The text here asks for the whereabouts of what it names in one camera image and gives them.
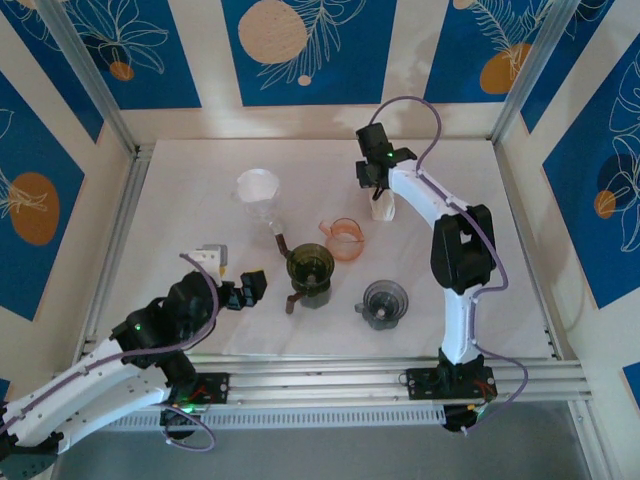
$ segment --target white table surface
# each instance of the white table surface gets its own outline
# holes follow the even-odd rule
[[[395,141],[416,153],[424,141]],[[223,310],[215,332],[196,351],[226,354],[435,356],[444,332],[444,296],[429,267],[432,232],[396,196],[391,223],[371,220],[367,192],[358,187],[357,141],[181,140],[156,145],[99,335],[169,287],[192,268],[178,258],[203,244],[229,247],[225,280],[265,270],[268,287],[254,308]],[[491,144],[442,140],[425,168],[456,196],[492,211],[496,246],[510,276],[508,291],[487,294],[479,305],[478,339],[503,355],[548,358],[544,316],[517,238]],[[282,216],[289,248],[324,243],[322,219],[351,217],[366,237],[362,255],[336,262],[328,305],[296,305],[285,261],[268,230],[256,226],[231,198],[236,178],[250,168],[280,177]],[[393,330],[374,331],[355,313],[366,287],[379,279],[400,283],[409,310]],[[497,270],[492,284],[499,282]]]

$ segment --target gray floor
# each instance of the gray floor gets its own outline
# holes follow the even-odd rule
[[[96,433],[57,480],[572,480],[590,478],[564,403],[516,404],[468,438],[442,427],[221,431],[209,454],[160,433]],[[204,440],[194,436],[194,443]]]

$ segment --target plastic container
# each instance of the plastic container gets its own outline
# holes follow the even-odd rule
[[[362,303],[355,306],[374,330],[395,328],[407,313],[409,297],[404,288],[391,280],[378,280],[367,287]]]
[[[319,308],[329,302],[335,262],[331,252],[317,243],[305,243],[287,254],[287,273],[295,294],[287,297],[285,311],[293,313],[295,303]]]
[[[280,179],[269,170],[247,170],[236,180],[234,198],[252,219],[271,228],[274,235],[282,233],[279,215]]]
[[[338,261],[355,260],[364,250],[364,234],[358,222],[351,218],[340,218],[333,223],[323,220],[318,228],[327,236],[327,250]]]

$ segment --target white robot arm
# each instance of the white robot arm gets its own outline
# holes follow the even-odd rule
[[[140,408],[199,403],[199,397],[207,404],[226,402],[228,375],[197,374],[183,349],[211,333],[219,308],[254,306],[267,282],[261,270],[242,274],[241,288],[221,281],[224,245],[207,246],[192,256],[199,261],[185,257],[199,271],[174,284],[167,297],[129,314],[76,365],[0,408],[0,471],[5,478],[41,473],[90,433]],[[175,411],[172,405],[165,408]]]
[[[421,172],[440,191],[447,190],[428,173]],[[408,160],[398,164],[389,171],[389,189],[403,197],[434,229],[436,222],[443,215],[455,216],[457,212],[449,205],[467,208],[469,205],[460,199],[449,195],[450,201],[443,200],[431,187],[416,174],[416,161]],[[451,363],[467,363],[478,357],[480,352],[472,344],[470,309],[474,293],[481,288],[475,285],[458,294],[451,288],[444,289],[445,298],[445,334],[442,341],[442,353]]]
[[[418,171],[416,155],[407,148],[394,149],[380,123],[370,124],[356,135],[366,158],[356,162],[360,187],[375,188],[374,201],[385,189],[400,195],[434,233],[431,270],[444,289],[445,335],[438,368],[416,373],[428,385],[423,389],[428,394],[419,399],[473,398],[474,384],[491,375],[473,337],[476,293],[496,267],[482,239],[484,236],[495,246],[491,213],[484,205],[471,206],[457,199],[428,173]]]

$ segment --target measuring cup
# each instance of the measuring cup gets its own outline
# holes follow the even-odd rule
[[[331,224],[323,220],[318,228],[327,236],[327,250],[338,261],[355,260],[364,250],[364,234],[358,222],[351,218],[339,218]]]

